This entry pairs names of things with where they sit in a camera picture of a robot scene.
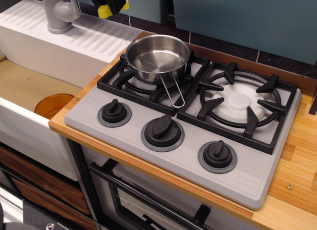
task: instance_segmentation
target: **oven window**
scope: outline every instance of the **oven window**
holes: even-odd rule
[[[175,220],[165,216],[128,193],[109,184],[117,214],[143,230],[186,230]]]

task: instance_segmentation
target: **faucet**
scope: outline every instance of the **faucet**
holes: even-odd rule
[[[72,28],[72,23],[80,12],[76,0],[43,0],[44,11],[48,20],[48,30],[53,34],[61,34]]]

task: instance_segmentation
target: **burner grate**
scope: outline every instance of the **burner grate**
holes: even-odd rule
[[[216,70],[220,70],[221,72],[213,74]],[[224,102],[224,98],[212,98],[206,101],[206,91],[217,91],[221,93],[224,88],[222,85],[215,83],[215,81],[223,78],[230,85],[234,85],[237,77],[242,77],[246,82],[256,83],[259,86],[256,89],[257,93],[271,93],[275,102],[260,99],[257,101],[259,105],[271,111],[270,115],[259,121],[252,108],[247,107],[247,122],[240,123],[226,120],[214,112],[214,110]],[[279,93],[281,90],[289,93],[287,101],[283,100],[284,104],[282,104]],[[275,74],[268,77],[240,69],[235,62],[227,65],[214,61],[210,70],[202,76],[202,79],[197,82],[196,87],[188,96],[187,100],[185,100],[186,105],[178,112],[177,118],[262,152],[272,154],[296,90],[297,85],[280,81]],[[191,104],[197,96],[199,96],[202,107],[196,115],[192,114],[190,110],[192,108]],[[254,132],[258,128],[266,126],[273,121],[276,121],[278,124],[274,130],[271,142],[266,143],[253,137]]]
[[[193,84],[198,82],[199,78],[209,70],[210,59],[200,57],[191,53],[190,64],[198,63],[201,68],[197,71],[194,77],[191,75],[191,66],[188,65],[188,69],[182,80],[179,80],[178,85],[181,88],[182,95],[186,99],[190,93]],[[167,115],[174,116],[178,109],[168,106],[161,102],[161,97],[166,94],[163,85],[157,85],[155,90],[146,90],[138,88],[129,82],[129,79],[134,77],[133,70],[124,70],[127,66],[125,56],[120,57],[120,61],[117,62],[98,82],[97,87],[101,90],[107,91],[114,95],[118,95],[122,98],[131,100],[145,107],[162,112]],[[176,91],[176,86],[173,83],[168,83],[167,88],[170,91]],[[176,105],[182,102],[181,97],[178,95]]]

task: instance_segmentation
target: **butcher block counter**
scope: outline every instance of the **butcher block counter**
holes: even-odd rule
[[[143,32],[140,37],[146,35],[148,33]],[[66,138],[102,153],[262,229],[317,229],[317,116],[309,114],[314,100],[317,81],[201,47],[192,45],[189,45],[189,47],[195,51],[195,54],[208,57],[211,61],[218,60],[225,63],[234,61],[238,63],[240,68],[268,76],[273,73],[277,74],[280,79],[297,84],[303,93],[265,202],[259,210],[248,209],[132,154],[71,128],[64,123],[66,114],[110,70],[119,60],[119,56],[50,120],[50,128]]]

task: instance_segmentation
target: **saucepan handle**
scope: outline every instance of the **saucepan handle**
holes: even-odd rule
[[[170,96],[170,94],[169,94],[169,92],[168,92],[168,89],[167,89],[167,87],[166,87],[166,85],[165,85],[165,83],[164,83],[164,80],[163,80],[162,76],[161,76],[160,74],[159,74],[158,76],[159,76],[159,78],[160,78],[160,80],[161,80],[161,82],[162,82],[162,84],[163,84],[163,86],[164,86],[164,88],[165,88],[165,91],[166,91],[166,93],[167,93],[167,95],[168,95],[168,98],[169,98],[170,102],[172,103],[172,106],[173,106],[174,108],[176,108],[176,109],[181,109],[182,107],[185,106],[185,100],[184,100],[184,97],[183,97],[183,95],[182,95],[182,92],[181,92],[180,89],[179,89],[179,86],[178,86],[178,84],[177,84],[177,81],[176,81],[176,79],[175,79],[174,74],[173,74],[173,73],[171,73],[171,74],[172,74],[172,76],[173,76],[173,79],[174,79],[174,82],[175,82],[175,84],[176,84],[177,90],[178,90],[178,92],[179,92],[179,94],[180,94],[180,97],[181,97],[181,99],[182,99],[182,102],[183,102],[183,104],[182,104],[181,106],[176,106],[176,105],[175,105],[175,103],[173,102],[173,100],[172,100],[172,98],[171,98],[171,96]]]

